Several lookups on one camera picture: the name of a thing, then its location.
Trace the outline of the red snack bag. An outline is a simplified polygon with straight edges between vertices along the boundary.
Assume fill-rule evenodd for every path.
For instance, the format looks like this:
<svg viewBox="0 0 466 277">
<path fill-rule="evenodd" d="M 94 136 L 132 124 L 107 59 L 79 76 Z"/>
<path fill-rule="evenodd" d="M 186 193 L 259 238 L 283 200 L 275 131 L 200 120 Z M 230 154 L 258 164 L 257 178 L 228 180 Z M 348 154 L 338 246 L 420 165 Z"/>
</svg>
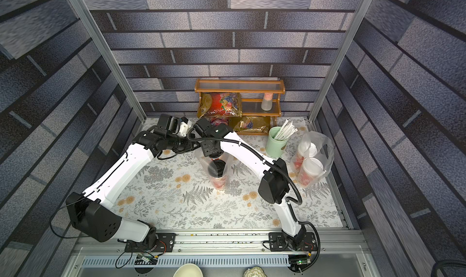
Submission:
<svg viewBox="0 0 466 277">
<path fill-rule="evenodd" d="M 239 117 L 242 115 L 241 94 L 237 92 L 214 92 L 209 117 Z"/>
</svg>

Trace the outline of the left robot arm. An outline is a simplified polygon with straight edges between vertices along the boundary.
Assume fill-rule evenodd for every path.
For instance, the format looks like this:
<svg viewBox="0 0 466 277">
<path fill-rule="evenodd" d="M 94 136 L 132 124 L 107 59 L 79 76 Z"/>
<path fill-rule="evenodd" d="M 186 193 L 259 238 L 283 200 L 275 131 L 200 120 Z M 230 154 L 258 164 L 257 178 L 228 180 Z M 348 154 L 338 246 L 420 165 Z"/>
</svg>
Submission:
<svg viewBox="0 0 466 277">
<path fill-rule="evenodd" d="M 189 137 L 142 131 L 117 162 L 84 192 L 71 193 L 66 208 L 73 228 L 103 243 L 110 239 L 134 242 L 147 250 L 156 246 L 154 226 L 116 215 L 110 209 L 121 192 L 148 163 L 165 150 L 193 151 L 200 144 Z"/>
</svg>

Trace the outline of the pink snack packet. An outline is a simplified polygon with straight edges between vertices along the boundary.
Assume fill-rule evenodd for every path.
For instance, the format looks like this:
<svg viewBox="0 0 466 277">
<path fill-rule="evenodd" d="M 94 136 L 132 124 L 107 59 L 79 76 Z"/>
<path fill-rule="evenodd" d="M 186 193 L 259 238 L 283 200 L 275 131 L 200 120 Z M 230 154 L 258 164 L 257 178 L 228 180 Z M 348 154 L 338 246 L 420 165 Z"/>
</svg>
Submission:
<svg viewBox="0 0 466 277">
<path fill-rule="evenodd" d="M 228 125 L 229 124 L 229 119 L 228 118 L 212 118 L 210 123 L 213 126 L 218 126 L 220 124 Z"/>
</svg>

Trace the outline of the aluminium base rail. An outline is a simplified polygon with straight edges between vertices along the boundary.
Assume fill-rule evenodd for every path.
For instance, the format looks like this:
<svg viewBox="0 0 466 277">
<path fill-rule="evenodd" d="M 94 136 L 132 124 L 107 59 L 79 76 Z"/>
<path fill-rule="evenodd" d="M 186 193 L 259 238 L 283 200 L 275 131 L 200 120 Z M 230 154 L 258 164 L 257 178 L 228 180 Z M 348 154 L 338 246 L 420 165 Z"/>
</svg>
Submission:
<svg viewBox="0 0 466 277">
<path fill-rule="evenodd" d="M 179 230 L 159 233 L 162 243 L 151 253 L 125 252 L 116 241 L 97 244 L 80 242 L 65 270 L 77 276 L 84 269 L 128 269 L 155 271 L 195 264 L 200 268 L 246 268 L 306 266 L 317 258 L 313 268 L 342 268 L 355 262 L 364 276 L 370 276 L 373 264 L 362 233 L 357 230 L 323 228 L 320 239 L 307 233 L 303 246 L 296 251 L 286 248 L 281 232 L 268 230 Z"/>
</svg>

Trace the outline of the red floral milk tea cup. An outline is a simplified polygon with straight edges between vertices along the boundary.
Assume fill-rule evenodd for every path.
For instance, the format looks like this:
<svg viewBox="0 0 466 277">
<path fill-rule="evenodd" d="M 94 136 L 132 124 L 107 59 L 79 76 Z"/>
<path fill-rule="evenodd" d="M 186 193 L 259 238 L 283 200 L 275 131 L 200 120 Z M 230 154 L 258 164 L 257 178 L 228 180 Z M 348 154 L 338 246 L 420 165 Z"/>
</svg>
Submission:
<svg viewBox="0 0 466 277">
<path fill-rule="evenodd" d="M 298 145 L 298 149 L 294 157 L 292 158 L 292 163 L 294 169 L 299 171 L 304 160 L 306 158 L 312 158 L 317 154 L 317 147 L 311 142 L 301 142 Z"/>
</svg>

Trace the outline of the translucent plastic carrier bag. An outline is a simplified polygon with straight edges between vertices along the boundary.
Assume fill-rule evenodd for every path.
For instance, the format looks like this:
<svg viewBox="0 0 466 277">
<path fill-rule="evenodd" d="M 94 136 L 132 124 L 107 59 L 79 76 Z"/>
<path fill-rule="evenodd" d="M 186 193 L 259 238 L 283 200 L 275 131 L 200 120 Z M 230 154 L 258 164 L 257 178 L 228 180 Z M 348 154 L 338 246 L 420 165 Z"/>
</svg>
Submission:
<svg viewBox="0 0 466 277">
<path fill-rule="evenodd" d="M 324 175 L 317 182 L 310 184 L 310 185 L 314 185 L 318 183 L 319 181 L 321 181 L 322 179 L 324 179 L 329 174 L 331 167 L 333 165 L 333 162 L 334 162 L 335 146 L 334 146 L 333 141 L 329 137 L 325 136 L 322 133 L 318 133 L 315 131 L 309 131 L 305 133 L 299 143 L 301 142 L 311 142 L 317 147 L 317 154 L 313 158 L 319 159 L 320 162 L 324 166 Z M 296 171 L 294 169 L 292 160 L 291 160 L 291 168 L 293 169 L 295 174 L 298 176 L 300 170 Z"/>
</svg>

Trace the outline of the black lid milk tea cup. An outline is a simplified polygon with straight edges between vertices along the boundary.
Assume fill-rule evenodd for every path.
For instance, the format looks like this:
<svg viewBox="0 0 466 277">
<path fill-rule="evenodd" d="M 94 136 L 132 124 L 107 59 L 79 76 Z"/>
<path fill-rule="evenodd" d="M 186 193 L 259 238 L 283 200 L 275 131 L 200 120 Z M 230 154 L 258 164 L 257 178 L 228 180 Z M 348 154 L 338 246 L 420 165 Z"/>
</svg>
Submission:
<svg viewBox="0 0 466 277">
<path fill-rule="evenodd" d="M 228 182 L 227 164 L 222 168 L 210 167 L 208 165 L 208 175 L 214 188 L 223 190 Z"/>
</svg>

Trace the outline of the green plastic straw cup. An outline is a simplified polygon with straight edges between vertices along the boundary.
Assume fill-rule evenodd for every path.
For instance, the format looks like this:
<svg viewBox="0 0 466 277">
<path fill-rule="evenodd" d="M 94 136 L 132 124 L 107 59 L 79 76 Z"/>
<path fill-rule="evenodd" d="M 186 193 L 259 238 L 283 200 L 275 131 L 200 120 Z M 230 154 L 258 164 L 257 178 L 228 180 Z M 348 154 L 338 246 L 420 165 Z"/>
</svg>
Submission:
<svg viewBox="0 0 466 277">
<path fill-rule="evenodd" d="M 279 158 L 285 151 L 289 137 L 277 137 L 280 133 L 281 126 L 275 126 L 269 130 L 268 141 L 266 144 L 266 153 L 272 158 Z"/>
</svg>

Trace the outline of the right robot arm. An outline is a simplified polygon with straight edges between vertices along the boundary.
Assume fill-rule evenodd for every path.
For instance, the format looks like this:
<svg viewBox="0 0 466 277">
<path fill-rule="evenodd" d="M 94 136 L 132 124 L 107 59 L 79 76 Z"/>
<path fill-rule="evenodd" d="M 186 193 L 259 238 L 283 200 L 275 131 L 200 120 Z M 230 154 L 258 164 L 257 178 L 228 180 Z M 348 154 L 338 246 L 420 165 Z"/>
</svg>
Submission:
<svg viewBox="0 0 466 277">
<path fill-rule="evenodd" d="M 273 205 L 282 226 L 282 233 L 290 241 L 301 243 L 306 228 L 297 219 L 292 204 L 301 205 L 303 199 L 288 174 L 285 161 L 280 158 L 274 160 L 259 153 L 224 124 L 218 126 L 195 124 L 194 130 L 200 135 L 198 140 L 201 144 L 211 143 L 216 150 L 234 156 L 258 177 L 260 181 L 258 194 L 267 203 Z"/>
</svg>

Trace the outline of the gold fruit snack bag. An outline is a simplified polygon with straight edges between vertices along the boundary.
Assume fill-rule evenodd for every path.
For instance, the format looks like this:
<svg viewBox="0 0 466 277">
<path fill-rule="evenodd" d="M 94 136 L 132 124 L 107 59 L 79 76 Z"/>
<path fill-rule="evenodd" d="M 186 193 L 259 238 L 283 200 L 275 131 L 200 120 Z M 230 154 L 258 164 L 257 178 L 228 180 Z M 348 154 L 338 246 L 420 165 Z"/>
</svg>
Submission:
<svg viewBox="0 0 466 277">
<path fill-rule="evenodd" d="M 237 133 L 267 133 L 271 126 L 271 119 L 262 116 L 242 116 L 229 118 L 228 124 Z"/>
</svg>

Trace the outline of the patterned round object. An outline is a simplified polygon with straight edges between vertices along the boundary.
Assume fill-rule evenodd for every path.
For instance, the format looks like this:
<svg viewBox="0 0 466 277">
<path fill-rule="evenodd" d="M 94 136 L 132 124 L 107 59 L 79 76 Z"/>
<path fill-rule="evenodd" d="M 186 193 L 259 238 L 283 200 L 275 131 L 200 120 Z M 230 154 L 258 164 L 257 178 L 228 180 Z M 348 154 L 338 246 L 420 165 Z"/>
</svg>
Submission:
<svg viewBox="0 0 466 277">
<path fill-rule="evenodd" d="M 243 277 L 267 277 L 267 275 L 261 267 L 255 266 L 245 270 Z"/>
</svg>

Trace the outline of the white round bowl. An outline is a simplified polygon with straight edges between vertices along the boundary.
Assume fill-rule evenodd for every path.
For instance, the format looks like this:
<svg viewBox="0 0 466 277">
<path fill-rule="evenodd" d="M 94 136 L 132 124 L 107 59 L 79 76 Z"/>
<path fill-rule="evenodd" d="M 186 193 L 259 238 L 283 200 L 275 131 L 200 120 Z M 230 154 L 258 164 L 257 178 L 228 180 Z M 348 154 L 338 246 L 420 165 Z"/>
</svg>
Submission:
<svg viewBox="0 0 466 277">
<path fill-rule="evenodd" d="M 173 277 L 203 277 L 203 272 L 195 264 L 184 264 L 176 270 Z"/>
</svg>

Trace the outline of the pink capped white bottle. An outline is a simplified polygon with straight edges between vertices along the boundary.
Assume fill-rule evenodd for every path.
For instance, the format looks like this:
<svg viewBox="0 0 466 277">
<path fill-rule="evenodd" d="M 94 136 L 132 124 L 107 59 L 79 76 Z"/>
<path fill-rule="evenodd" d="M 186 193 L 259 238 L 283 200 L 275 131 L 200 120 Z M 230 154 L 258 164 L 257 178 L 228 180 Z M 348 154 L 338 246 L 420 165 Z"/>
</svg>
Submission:
<svg viewBox="0 0 466 277">
<path fill-rule="evenodd" d="M 262 103 L 261 103 L 261 109 L 263 111 L 271 111 L 273 107 L 273 93 L 266 92 L 263 95 Z"/>
</svg>

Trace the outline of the wooden shelf rack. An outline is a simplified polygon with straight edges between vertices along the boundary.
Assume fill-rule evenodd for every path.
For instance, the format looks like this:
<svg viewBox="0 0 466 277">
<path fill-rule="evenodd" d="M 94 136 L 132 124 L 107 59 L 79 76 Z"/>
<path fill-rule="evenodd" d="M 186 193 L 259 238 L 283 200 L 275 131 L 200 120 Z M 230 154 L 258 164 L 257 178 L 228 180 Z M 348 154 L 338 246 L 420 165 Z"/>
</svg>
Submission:
<svg viewBox="0 0 466 277">
<path fill-rule="evenodd" d="M 282 80 L 199 79 L 195 92 L 198 118 L 226 123 L 243 135 L 267 135 L 282 115 L 285 85 Z"/>
</svg>

